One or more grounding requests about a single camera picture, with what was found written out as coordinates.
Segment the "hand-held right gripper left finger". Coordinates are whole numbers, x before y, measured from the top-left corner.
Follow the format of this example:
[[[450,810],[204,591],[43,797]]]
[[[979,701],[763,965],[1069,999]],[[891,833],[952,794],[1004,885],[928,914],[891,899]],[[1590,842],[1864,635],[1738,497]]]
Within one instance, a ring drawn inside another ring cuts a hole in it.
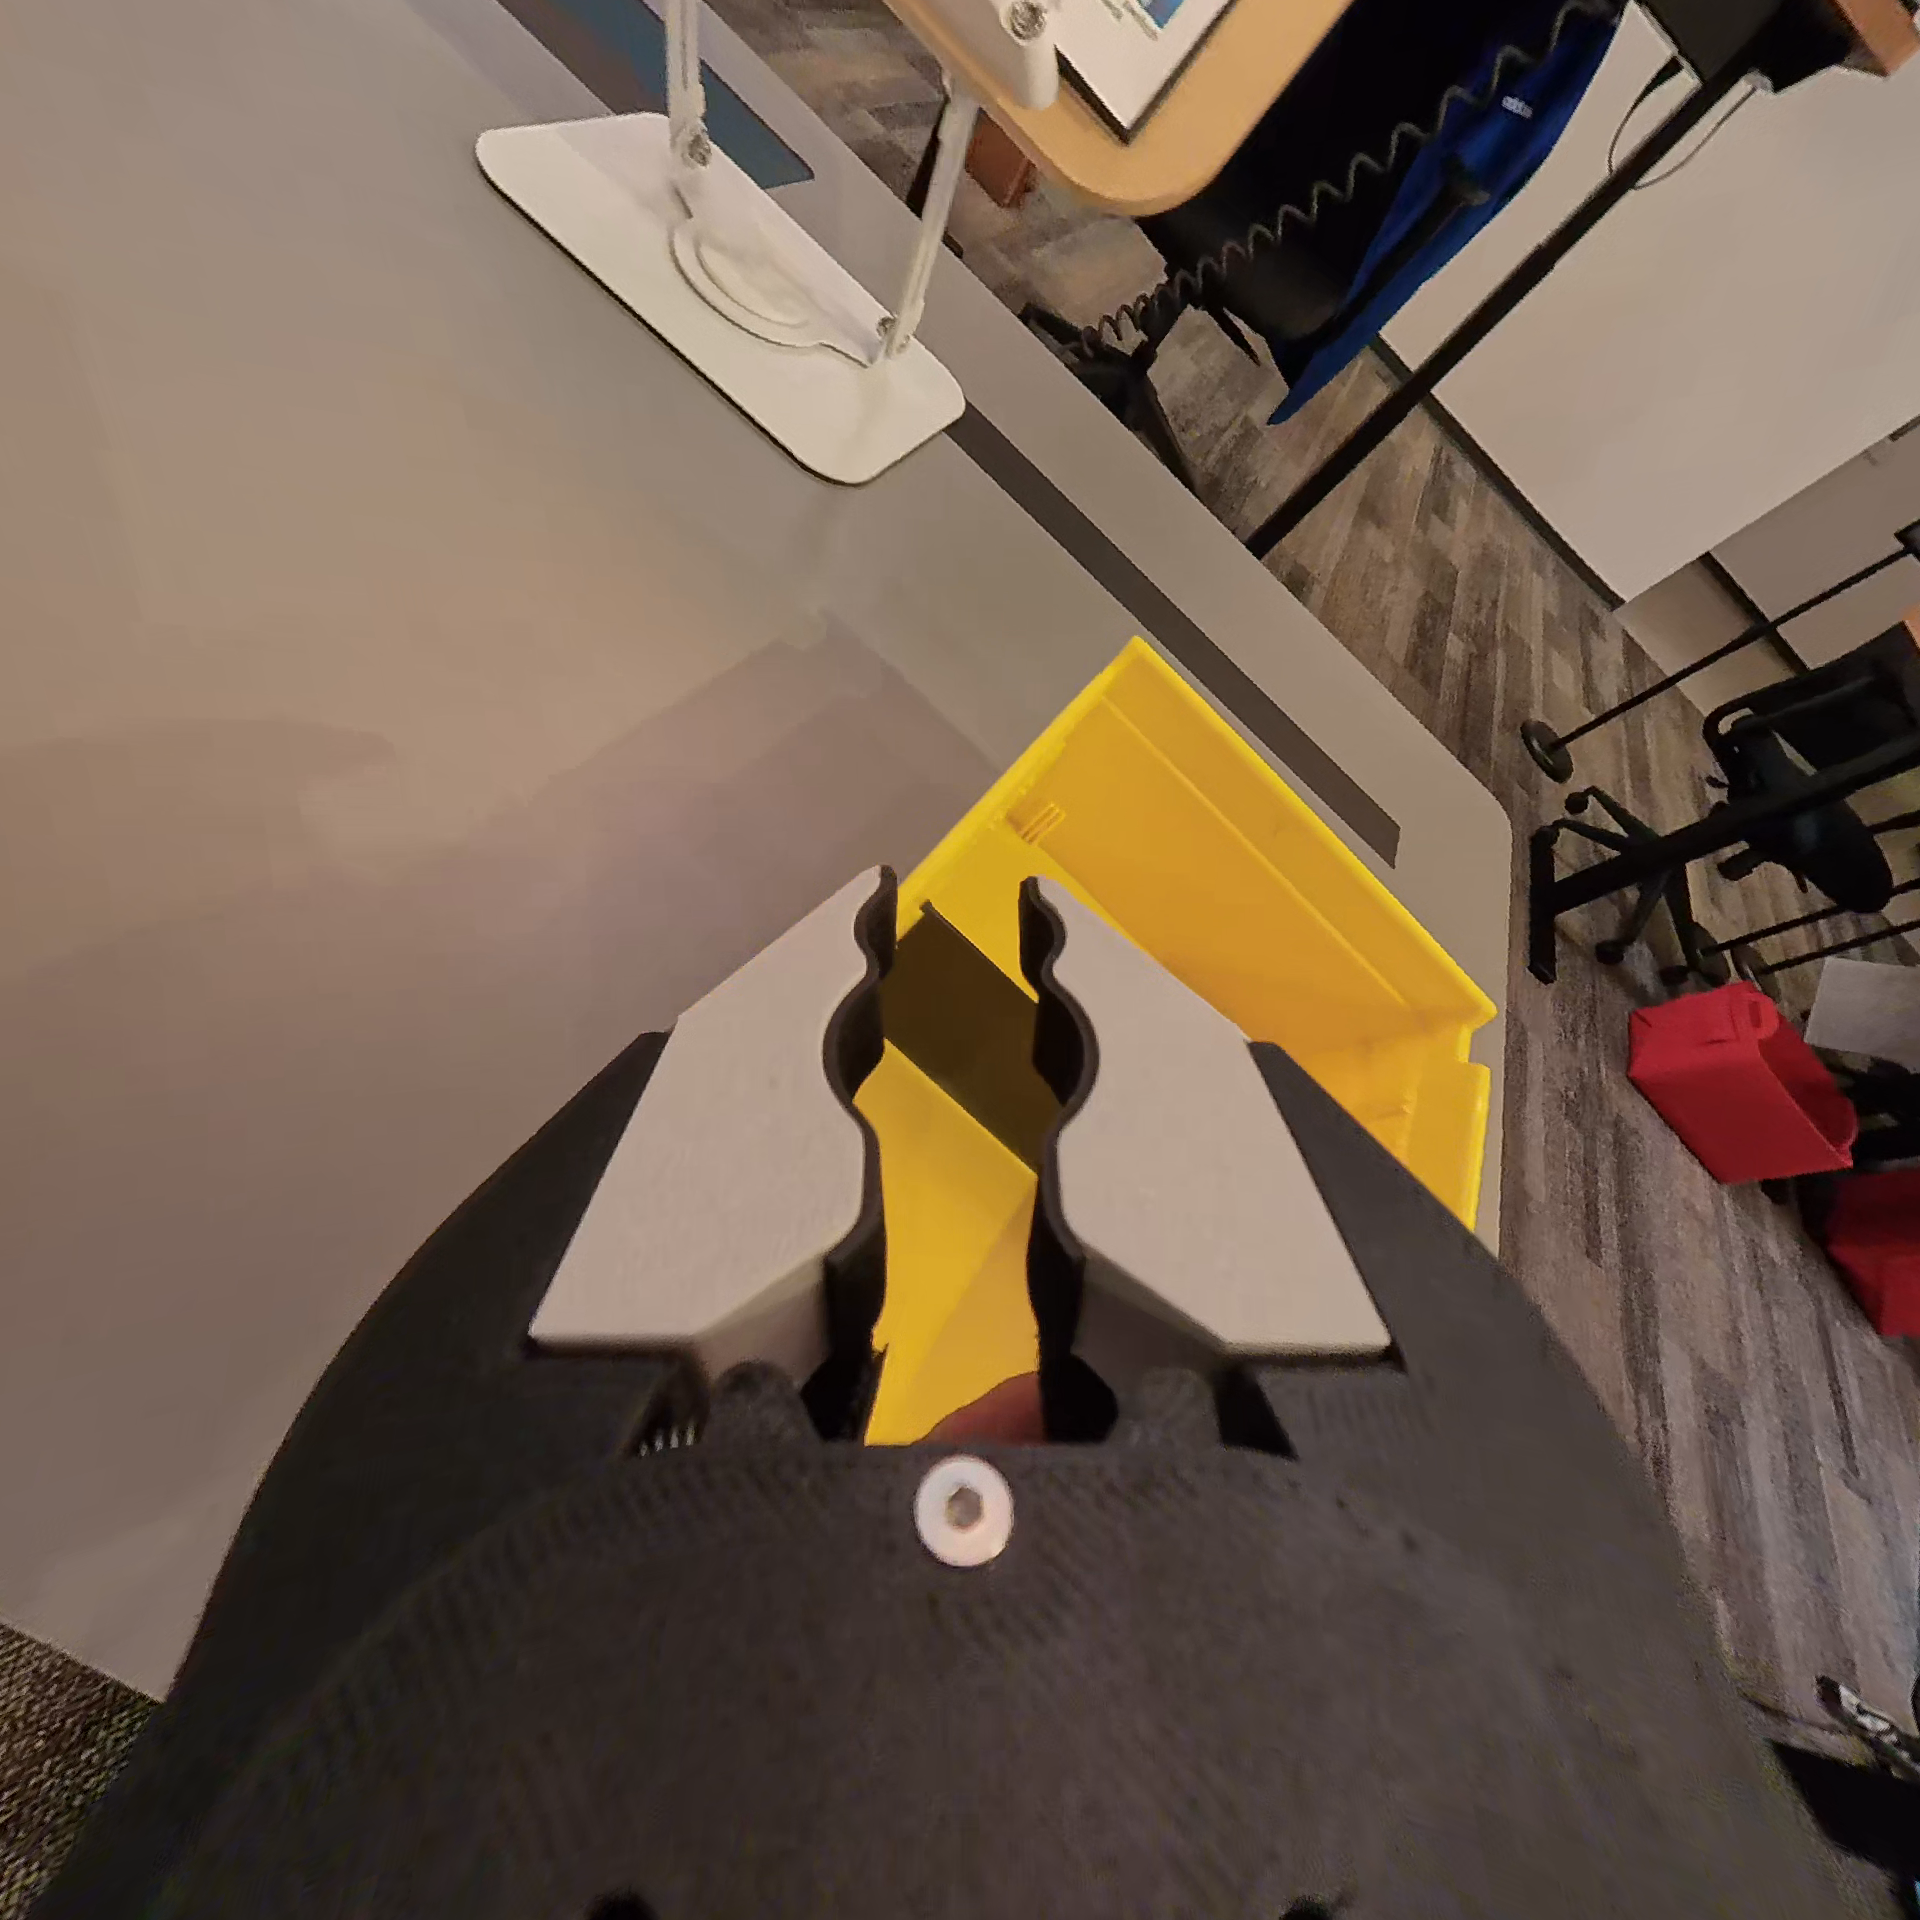
[[[895,872],[794,921],[668,1031],[531,1322],[546,1353],[643,1353],[704,1386],[778,1370],[815,1431],[877,1398],[887,1233],[858,1090],[882,1056]]]

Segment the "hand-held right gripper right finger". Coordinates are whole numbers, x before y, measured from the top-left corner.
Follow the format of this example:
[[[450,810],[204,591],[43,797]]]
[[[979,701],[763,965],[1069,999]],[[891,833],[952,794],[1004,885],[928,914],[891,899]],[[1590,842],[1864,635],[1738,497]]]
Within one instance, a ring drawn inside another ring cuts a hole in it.
[[[1026,878],[1019,965],[1058,1112],[1026,1297],[1051,1443],[1094,1443],[1152,1375],[1366,1365],[1391,1335],[1256,1045],[1060,882]]]

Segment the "yellow bin with divider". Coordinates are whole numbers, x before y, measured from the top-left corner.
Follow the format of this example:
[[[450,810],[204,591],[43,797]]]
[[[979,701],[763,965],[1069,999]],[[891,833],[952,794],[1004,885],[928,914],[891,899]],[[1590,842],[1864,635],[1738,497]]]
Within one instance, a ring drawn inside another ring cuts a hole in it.
[[[1476,1229],[1496,1009],[1144,641],[900,882],[879,1065],[887,1297],[866,1438],[919,1443],[1038,1365],[1023,1254],[1045,1131],[1019,970],[1026,878],[1063,885],[1251,1041],[1275,1042]]]

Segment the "person's right hand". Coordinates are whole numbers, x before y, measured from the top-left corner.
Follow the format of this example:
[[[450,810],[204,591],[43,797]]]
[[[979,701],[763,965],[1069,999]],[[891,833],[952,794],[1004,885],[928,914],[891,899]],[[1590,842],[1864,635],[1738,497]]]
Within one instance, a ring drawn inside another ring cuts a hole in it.
[[[1038,1448],[1047,1443],[1047,1417],[1038,1375],[1010,1376],[966,1406],[946,1414],[924,1437],[939,1449]]]

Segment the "red bag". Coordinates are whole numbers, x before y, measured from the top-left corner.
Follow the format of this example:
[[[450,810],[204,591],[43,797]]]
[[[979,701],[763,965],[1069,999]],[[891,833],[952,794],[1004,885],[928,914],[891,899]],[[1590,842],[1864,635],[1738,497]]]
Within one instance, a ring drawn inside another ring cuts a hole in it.
[[[1871,1330],[1918,1339],[1918,1168],[1842,1179],[1824,1246]]]
[[[1624,1071],[1716,1184],[1790,1182],[1853,1167],[1853,1104],[1752,983],[1730,981],[1632,1014]]]

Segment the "black office chair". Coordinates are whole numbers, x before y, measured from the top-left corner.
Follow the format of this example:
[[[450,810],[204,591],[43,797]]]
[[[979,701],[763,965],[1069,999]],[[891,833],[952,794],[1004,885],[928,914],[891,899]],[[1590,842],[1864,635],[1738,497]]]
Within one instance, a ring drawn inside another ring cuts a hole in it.
[[[1557,981],[1559,923],[1630,895],[1615,930],[1596,945],[1613,968],[1667,912],[1679,951],[1668,987],[1719,987],[1733,973],[1695,921],[1690,875],[1712,862],[1724,880],[1774,867],[1845,914],[1879,914],[1893,874],[1853,798],[1918,765],[1915,613],[1800,677],[1714,710],[1701,727],[1716,802],[1660,833],[1619,798],[1581,786],[1526,842],[1526,973]]]

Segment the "black swivel chair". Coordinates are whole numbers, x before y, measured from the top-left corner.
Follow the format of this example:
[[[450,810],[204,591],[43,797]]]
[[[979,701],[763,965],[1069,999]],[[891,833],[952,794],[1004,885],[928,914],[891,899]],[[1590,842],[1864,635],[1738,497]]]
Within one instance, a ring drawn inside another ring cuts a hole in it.
[[[1186,314],[1207,315],[1245,357],[1260,347],[1285,367],[1336,318],[1359,243],[1350,206],[1358,176],[1336,167],[1239,155],[1199,195],[1138,223],[1163,274],[1094,323],[1039,303],[1019,323],[1068,367],[1099,406],[1162,464],[1198,493],[1195,466],[1155,387],[1162,351]]]

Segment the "wooden table black legs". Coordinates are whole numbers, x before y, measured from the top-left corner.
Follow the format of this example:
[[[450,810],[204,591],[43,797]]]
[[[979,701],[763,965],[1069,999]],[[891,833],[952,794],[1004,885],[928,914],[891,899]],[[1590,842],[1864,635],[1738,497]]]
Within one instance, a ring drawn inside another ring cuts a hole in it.
[[[1915,55],[1915,6],[1653,6],[1694,74],[1691,94],[1478,301],[1445,341],[1244,541],[1267,560],[1474,355],[1658,167],[1738,89],[1790,87],[1852,66],[1890,79]]]

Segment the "blue jacket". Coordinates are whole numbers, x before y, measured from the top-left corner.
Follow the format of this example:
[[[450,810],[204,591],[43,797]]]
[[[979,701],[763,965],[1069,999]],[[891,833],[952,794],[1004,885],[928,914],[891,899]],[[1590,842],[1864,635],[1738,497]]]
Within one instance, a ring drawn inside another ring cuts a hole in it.
[[[1541,173],[1613,47],[1621,6],[1414,6],[1380,129],[1315,170],[1358,176],[1346,301],[1277,367],[1296,418]]]

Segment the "black stanchion post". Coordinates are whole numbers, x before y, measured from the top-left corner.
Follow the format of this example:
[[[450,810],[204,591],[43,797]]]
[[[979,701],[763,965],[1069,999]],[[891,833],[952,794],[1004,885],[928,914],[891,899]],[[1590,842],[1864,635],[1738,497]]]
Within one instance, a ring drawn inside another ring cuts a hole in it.
[[[1864,567],[1842,576],[1830,587],[1814,593],[1813,598],[1790,606],[1781,616],[1760,616],[1747,630],[1741,630],[1735,639],[1724,641],[1719,648],[1709,650],[1704,656],[1677,669],[1675,672],[1645,685],[1643,688],[1624,696],[1621,703],[1597,712],[1592,718],[1583,721],[1581,725],[1568,731],[1551,731],[1546,721],[1530,718],[1520,727],[1520,746],[1525,747],[1532,765],[1551,783],[1565,785],[1573,778],[1573,747],[1583,742],[1587,736],[1606,730],[1613,721],[1624,718],[1628,713],[1660,701],[1674,688],[1679,688],[1695,680],[1699,674],[1716,669],[1733,656],[1747,651],[1755,643],[1765,643],[1776,656],[1786,658],[1790,672],[1804,674],[1808,672],[1791,650],[1786,648],[1783,630],[1794,625],[1797,621],[1821,611],[1824,606],[1837,602],[1846,593],[1875,581],[1883,573],[1893,569],[1898,563],[1915,560],[1915,525],[1902,529],[1900,544],[1894,551],[1871,560]]]

